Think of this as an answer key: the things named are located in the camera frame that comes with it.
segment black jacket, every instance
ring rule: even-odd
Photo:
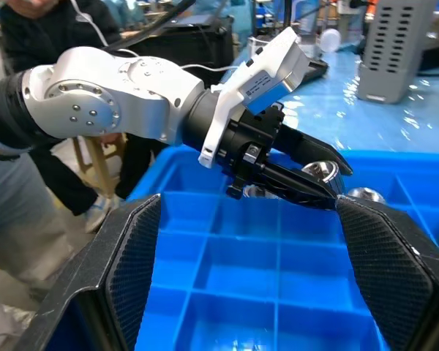
[[[100,0],[77,0],[82,13],[89,14],[108,43],[119,40],[119,27]],[[94,28],[81,21],[70,0],[62,0],[46,16],[37,20],[25,18],[7,5],[0,11],[4,52],[15,72],[40,64],[55,64],[70,48],[102,43]]]

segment blue work surface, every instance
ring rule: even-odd
[[[244,50],[234,64],[247,55]],[[398,105],[382,105],[356,97],[359,56],[330,53],[323,60],[327,76],[280,100],[287,125],[339,150],[439,153],[439,78],[415,78]]]
[[[439,155],[346,151],[368,186],[439,239]],[[291,166],[283,154],[273,154]],[[131,200],[162,193],[137,351],[387,350],[353,278],[336,213],[224,195],[187,147],[163,151]]]

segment robotic arm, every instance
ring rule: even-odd
[[[352,173],[331,146],[282,124],[282,106],[274,102],[300,84],[307,65],[292,29],[259,48],[221,92],[205,90],[201,80],[160,58],[71,49],[53,66],[0,80],[0,159],[42,143],[111,132],[185,143],[200,152],[202,165],[216,162],[233,178],[227,190],[231,197],[240,198],[244,186],[257,184],[292,203],[337,211],[361,294],[391,348],[439,350],[439,250],[434,243],[406,213],[340,195],[337,187],[313,175],[269,161],[275,148],[301,165],[325,160],[343,175]],[[154,231],[154,217],[147,218]],[[152,269],[154,258],[146,259]],[[101,286],[95,282],[93,288]],[[136,309],[134,323],[143,308]],[[35,331],[50,338],[51,324],[41,322],[34,323],[29,340],[36,339]]]

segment person's hand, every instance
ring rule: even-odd
[[[59,0],[9,0],[7,4],[19,15],[35,20],[51,11],[58,2]]]
[[[122,138],[121,133],[112,133],[112,134],[106,134],[100,137],[101,143],[104,145],[104,147],[108,147],[109,145],[115,144],[118,140]]]

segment blue table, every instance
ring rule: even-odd
[[[236,63],[247,59],[245,50]],[[359,57],[349,52],[323,57],[326,78],[282,99],[286,123],[339,150],[439,153],[439,78],[415,78],[398,105],[357,99]]]

